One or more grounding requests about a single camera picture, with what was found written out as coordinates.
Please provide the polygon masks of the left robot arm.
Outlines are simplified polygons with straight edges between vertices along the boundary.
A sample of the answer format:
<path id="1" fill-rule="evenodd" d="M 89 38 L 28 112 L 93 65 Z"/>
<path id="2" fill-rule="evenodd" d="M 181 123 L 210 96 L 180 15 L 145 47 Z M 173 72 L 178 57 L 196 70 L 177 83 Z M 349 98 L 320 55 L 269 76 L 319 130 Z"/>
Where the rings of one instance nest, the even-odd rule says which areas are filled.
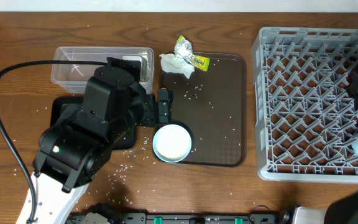
<path id="1" fill-rule="evenodd" d="M 115 144 L 136 126 L 171 122 L 173 92 L 149 95 L 134 75 L 120 67 L 98 67 L 80 104 L 66 105 L 39 139 L 23 212 L 28 223 L 64 223 L 74 204 L 111 158 Z"/>

